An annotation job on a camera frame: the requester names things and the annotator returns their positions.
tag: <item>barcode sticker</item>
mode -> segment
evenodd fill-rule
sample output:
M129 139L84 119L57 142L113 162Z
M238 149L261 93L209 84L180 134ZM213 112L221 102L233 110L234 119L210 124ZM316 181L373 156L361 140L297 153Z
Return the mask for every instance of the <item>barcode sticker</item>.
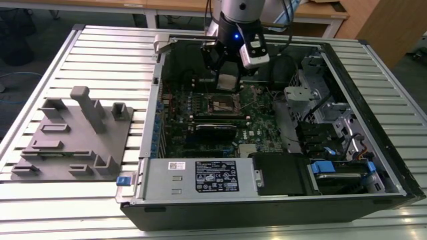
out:
M169 161L166 165L168 170L185 170L184 161Z

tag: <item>white label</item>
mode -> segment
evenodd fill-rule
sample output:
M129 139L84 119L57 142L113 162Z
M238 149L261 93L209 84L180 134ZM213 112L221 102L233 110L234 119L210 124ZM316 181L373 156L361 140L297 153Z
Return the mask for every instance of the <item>white label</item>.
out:
M340 15L330 15L332 19L345 19L345 16L340 16Z
M141 4L122 4L125 7L133 7L133 8L141 8L142 5Z
M261 46L258 41L250 41L252 48L258 48Z
M166 165L168 170L185 170L184 161L169 161Z

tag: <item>table leg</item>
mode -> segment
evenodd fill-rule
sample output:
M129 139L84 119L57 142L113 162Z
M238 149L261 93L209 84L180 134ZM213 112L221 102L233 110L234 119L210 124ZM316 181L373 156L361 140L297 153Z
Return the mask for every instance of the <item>table leg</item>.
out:
M50 16L54 20L59 19L58 15L59 15L59 10L49 10L47 11L50 13Z
M157 11L154 9L144 9L144 14L146 18L146 26L149 29L158 28L158 18Z
M342 21L344 21L342 19L333 19L332 20L330 24L326 25L325 31L324 31L322 36L321 36L322 38L325 38L325 39L334 38L334 35L336 35L336 33L337 33L338 29L340 29Z

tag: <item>motherboard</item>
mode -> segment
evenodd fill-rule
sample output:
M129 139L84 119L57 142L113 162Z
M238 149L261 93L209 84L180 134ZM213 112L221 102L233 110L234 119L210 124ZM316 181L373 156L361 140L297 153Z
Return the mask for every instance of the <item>motherboard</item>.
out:
M278 92L250 83L241 83L234 93L164 86L166 158L245 158L253 152L282 152L272 109Z

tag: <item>metal bracket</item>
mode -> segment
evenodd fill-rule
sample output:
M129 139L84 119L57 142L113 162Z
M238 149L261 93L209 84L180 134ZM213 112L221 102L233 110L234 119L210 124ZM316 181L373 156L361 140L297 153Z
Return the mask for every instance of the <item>metal bracket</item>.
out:
M165 52L170 46L169 44L173 43L173 41L169 41L169 34L160 33L153 37L153 52L156 54L160 54Z
M261 170L254 170L253 171L253 175L254 175L254 184L257 188L264 187L264 181L262 181L262 172Z

